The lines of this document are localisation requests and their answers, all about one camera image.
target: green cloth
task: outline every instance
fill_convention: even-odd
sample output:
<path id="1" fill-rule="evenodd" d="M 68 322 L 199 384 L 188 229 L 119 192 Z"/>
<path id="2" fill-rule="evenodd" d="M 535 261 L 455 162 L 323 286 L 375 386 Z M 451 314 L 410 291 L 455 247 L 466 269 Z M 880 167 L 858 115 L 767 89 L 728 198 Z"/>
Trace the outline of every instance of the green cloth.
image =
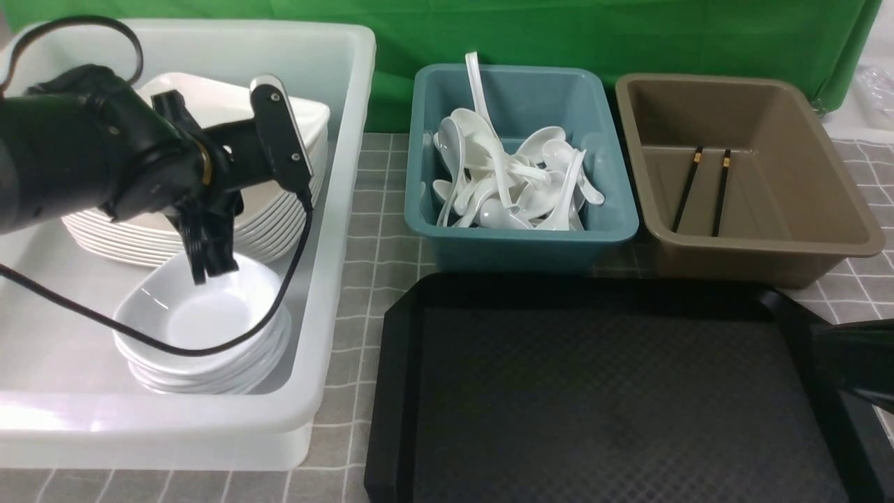
<path id="1" fill-rule="evenodd" d="M 841 105 L 881 0 L 8 0 L 13 29 L 75 13 L 363 24 L 376 36 L 367 129 L 405 132 L 413 76 L 433 63 L 767 77 Z"/>

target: black tray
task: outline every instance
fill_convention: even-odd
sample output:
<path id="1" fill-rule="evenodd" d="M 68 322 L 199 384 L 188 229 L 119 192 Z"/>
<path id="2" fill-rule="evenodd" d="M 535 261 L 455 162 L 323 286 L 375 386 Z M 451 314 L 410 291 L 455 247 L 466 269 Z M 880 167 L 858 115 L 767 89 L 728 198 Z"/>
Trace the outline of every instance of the black tray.
<path id="1" fill-rule="evenodd" d="M 873 408 L 742 283 L 435 275 L 385 315 L 372 503 L 881 502 Z"/>

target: gray tiled tablecloth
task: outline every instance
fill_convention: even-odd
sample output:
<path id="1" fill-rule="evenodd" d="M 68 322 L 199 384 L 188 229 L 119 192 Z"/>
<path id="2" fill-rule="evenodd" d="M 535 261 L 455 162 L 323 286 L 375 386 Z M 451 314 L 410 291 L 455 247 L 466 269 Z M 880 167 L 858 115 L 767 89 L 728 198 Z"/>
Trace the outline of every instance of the gray tiled tablecloth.
<path id="1" fill-rule="evenodd" d="M 342 299 L 323 404 L 307 461 L 288 473 L 0 470 L 0 501 L 42 503 L 366 502 L 362 487 L 382 317 L 435 271 L 403 221 L 406 135 L 368 134 L 358 165 Z M 833 322 L 894 317 L 894 150 L 836 142 L 889 237 L 873 259 L 847 260 L 790 294 Z M 597 276 L 649 275 L 641 236 L 605 257 Z"/>

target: black chopstick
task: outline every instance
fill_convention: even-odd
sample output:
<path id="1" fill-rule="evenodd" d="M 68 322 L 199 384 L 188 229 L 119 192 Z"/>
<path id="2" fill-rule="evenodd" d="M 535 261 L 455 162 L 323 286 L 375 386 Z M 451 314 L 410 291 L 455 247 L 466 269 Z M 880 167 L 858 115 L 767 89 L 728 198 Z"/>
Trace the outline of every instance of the black chopstick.
<path id="1" fill-rule="evenodd" d="M 723 168 L 721 168 L 721 186 L 717 190 L 717 204 L 714 206 L 714 229 L 711 237 L 717 237 L 721 231 L 721 218 L 723 217 L 723 199 L 726 197 L 726 181 L 730 174 L 731 152 L 727 149 L 723 152 Z"/>
<path id="2" fill-rule="evenodd" d="M 686 186 L 683 187 L 683 195 L 679 198 L 677 206 L 677 216 L 673 218 L 673 227 L 670 229 L 677 232 L 679 229 L 679 221 L 683 219 L 683 210 L 686 209 L 686 201 L 689 199 L 689 191 L 692 190 L 692 182 L 696 179 L 696 170 L 698 163 L 702 162 L 702 147 L 696 149 L 696 155 L 692 158 L 692 164 L 689 165 L 689 175 L 686 177 Z"/>

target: stack of white bowls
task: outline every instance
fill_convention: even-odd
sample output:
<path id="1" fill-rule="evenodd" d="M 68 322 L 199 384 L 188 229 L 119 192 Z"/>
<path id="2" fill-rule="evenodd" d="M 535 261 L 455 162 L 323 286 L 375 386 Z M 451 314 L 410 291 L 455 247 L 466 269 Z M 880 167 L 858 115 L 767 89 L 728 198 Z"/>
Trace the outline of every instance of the stack of white bowls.
<path id="1" fill-rule="evenodd" d="M 161 75 L 137 92 L 150 103 L 153 95 L 174 89 L 183 95 L 190 113 L 203 128 L 253 116 L 248 89 L 185 73 Z M 326 172 L 329 107 L 300 98 L 291 98 L 291 107 L 314 170 L 310 191 L 316 203 Z M 243 190 L 242 200 L 245 210 L 236 217 L 234 226 L 237 252 L 269 262 L 294 247 L 306 219 L 294 194 L 283 191 L 276 182 L 268 182 Z M 158 267 L 183 250 L 180 236 L 159 214 L 112 224 L 99 210 L 89 209 L 62 221 L 81 248 L 112 260 Z"/>
<path id="2" fill-rule="evenodd" d="M 192 283 L 184 253 L 153 271 L 119 306 L 114 319 L 183 349 L 214 347 L 261 321 L 282 283 L 267 266 L 235 255 L 239 271 Z M 115 345 L 133 377 L 156 393 L 240 395 L 273 371 L 291 337 L 291 316 L 280 307 L 248 341 L 219 354 L 169 354 L 114 332 Z"/>

